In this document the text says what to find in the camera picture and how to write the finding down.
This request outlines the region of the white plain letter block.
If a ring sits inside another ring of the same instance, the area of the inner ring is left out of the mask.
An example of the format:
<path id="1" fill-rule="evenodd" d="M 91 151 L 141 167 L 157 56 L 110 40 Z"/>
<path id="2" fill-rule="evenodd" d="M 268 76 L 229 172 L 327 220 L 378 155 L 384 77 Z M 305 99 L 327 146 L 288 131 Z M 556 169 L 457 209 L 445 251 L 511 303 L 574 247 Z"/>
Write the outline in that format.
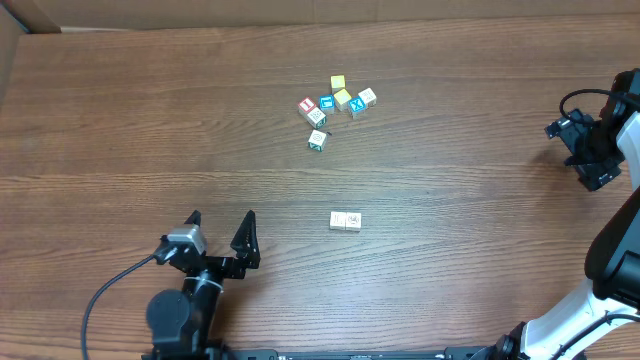
<path id="1" fill-rule="evenodd" d="M 332 230 L 345 230 L 346 218 L 347 214 L 345 212 L 332 211 L 330 213 L 330 228 Z"/>

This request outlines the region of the white shell number block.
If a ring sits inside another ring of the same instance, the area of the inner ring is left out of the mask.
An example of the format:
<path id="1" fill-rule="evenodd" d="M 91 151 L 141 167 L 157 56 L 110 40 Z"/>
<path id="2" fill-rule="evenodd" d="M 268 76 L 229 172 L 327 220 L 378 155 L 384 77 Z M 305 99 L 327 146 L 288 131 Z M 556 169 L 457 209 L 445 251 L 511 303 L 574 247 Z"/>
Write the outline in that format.
<path id="1" fill-rule="evenodd" d="M 362 214 L 356 212 L 347 212 L 345 219 L 345 229 L 347 231 L 359 232 L 362 227 Z"/>

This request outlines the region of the white green Z block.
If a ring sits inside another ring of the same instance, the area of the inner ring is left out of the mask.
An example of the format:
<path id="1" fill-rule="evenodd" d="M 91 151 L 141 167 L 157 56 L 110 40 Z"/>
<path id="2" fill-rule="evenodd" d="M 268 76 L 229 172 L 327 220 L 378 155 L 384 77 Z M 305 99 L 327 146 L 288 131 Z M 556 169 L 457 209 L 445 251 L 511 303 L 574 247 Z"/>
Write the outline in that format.
<path id="1" fill-rule="evenodd" d="M 328 135 L 324 132 L 313 130 L 308 139 L 308 146 L 318 152 L 322 152 L 325 149 Z"/>

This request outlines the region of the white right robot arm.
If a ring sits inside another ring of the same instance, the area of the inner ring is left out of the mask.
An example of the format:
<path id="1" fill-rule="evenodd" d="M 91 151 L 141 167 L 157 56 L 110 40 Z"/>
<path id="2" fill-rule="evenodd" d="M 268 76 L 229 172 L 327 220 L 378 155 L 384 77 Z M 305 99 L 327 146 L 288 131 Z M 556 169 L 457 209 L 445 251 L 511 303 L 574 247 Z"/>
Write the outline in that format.
<path id="1" fill-rule="evenodd" d="M 639 320 L 639 72 L 616 75 L 607 102 L 593 119 L 562 110 L 546 127 L 570 152 L 565 165 L 589 191 L 628 166 L 632 194 L 592 242 L 580 285 L 541 317 L 523 322 L 475 359 L 582 359 L 611 331 Z"/>

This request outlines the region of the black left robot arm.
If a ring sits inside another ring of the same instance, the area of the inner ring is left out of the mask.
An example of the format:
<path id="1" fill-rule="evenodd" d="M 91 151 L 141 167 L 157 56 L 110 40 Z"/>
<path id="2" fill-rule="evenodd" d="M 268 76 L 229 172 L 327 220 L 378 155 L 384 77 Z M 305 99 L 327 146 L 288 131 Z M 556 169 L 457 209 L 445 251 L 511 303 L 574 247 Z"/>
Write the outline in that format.
<path id="1" fill-rule="evenodd" d="M 213 359 L 209 330 L 226 279 L 241 280 L 248 269 L 257 269 L 260 251 L 256 216 L 246 213 L 230 247 L 233 256 L 212 256 L 201 230 L 201 213 L 194 211 L 184 224 L 161 237 L 153 253 L 159 265 L 169 264 L 185 274 L 180 290 L 167 289 L 148 303 L 146 322 L 152 350 L 144 359 Z"/>

